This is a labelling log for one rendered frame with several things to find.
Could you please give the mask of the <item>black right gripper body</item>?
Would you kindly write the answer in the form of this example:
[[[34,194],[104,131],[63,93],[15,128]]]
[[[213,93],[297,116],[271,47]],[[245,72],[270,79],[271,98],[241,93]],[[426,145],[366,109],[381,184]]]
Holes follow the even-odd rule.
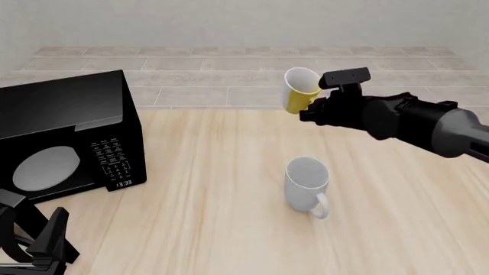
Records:
[[[364,128],[362,111],[365,96],[353,96],[338,90],[333,90],[327,97],[330,100],[329,107],[324,111],[318,111],[315,122],[318,126],[336,126],[342,128]]]

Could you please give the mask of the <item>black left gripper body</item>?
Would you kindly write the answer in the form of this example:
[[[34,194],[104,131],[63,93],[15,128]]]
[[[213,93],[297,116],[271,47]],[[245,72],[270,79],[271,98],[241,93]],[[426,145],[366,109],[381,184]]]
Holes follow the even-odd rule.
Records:
[[[66,260],[52,257],[34,257],[29,263],[0,263],[0,275],[64,275]]]

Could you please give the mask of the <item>black microwave oven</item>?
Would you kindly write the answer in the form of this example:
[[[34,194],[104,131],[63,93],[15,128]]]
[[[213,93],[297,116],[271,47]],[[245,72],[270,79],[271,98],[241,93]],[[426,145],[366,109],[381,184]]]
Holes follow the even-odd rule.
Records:
[[[15,187],[19,164],[56,146],[80,158],[72,176],[38,192]],[[121,70],[0,88],[0,189],[41,203],[146,180],[142,125]]]

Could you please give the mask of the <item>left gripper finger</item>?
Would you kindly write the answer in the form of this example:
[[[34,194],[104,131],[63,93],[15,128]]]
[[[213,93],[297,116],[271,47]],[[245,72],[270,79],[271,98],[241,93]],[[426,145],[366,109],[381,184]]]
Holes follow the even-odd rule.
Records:
[[[18,263],[27,263],[26,254],[18,245],[14,231],[14,213],[0,213],[0,248]]]
[[[26,249],[26,252],[33,257],[74,263],[79,252],[76,249],[68,251],[69,243],[66,240],[68,218],[69,213],[65,208],[56,208],[43,231]]]

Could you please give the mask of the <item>yellow and white mug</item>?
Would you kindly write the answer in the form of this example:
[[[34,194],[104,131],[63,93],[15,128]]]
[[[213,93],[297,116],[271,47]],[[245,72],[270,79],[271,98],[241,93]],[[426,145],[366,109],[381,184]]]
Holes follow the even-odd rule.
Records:
[[[322,91],[319,88],[320,75],[309,68],[295,67],[283,75],[283,109],[290,114],[306,110]]]

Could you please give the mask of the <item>grey round microwave turntable plate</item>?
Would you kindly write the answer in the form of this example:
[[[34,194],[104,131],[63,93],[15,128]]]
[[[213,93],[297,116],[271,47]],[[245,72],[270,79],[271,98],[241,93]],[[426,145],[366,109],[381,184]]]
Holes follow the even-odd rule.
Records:
[[[75,150],[56,146],[41,150],[21,162],[12,181],[25,192],[38,192],[55,187],[72,176],[80,164]]]

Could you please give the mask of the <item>right gripper plate on stalk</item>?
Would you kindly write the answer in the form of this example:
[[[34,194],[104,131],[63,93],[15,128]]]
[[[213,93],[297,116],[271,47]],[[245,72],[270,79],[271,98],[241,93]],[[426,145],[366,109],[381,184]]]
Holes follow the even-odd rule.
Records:
[[[362,96],[361,84],[371,79],[367,67],[336,70],[323,73],[319,80],[322,90],[337,89],[347,95]]]

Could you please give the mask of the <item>gripper plate on stalk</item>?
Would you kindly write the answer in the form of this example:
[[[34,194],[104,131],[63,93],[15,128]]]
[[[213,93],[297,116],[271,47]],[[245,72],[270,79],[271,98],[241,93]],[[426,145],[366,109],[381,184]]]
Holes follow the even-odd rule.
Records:
[[[10,208],[18,215],[26,201],[28,201],[26,196],[6,189],[0,189],[0,208]]]
[[[337,89],[347,95],[362,96],[361,84],[371,79],[367,67],[336,70],[323,73],[319,80],[322,90]]]

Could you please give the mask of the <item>left gripper plate on stalk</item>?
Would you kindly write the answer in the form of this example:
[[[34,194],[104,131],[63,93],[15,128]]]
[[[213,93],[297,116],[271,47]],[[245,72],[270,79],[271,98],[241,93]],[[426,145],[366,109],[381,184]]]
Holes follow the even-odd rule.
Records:
[[[26,196],[6,189],[0,189],[0,208],[10,208],[18,215],[26,201],[28,201]]]

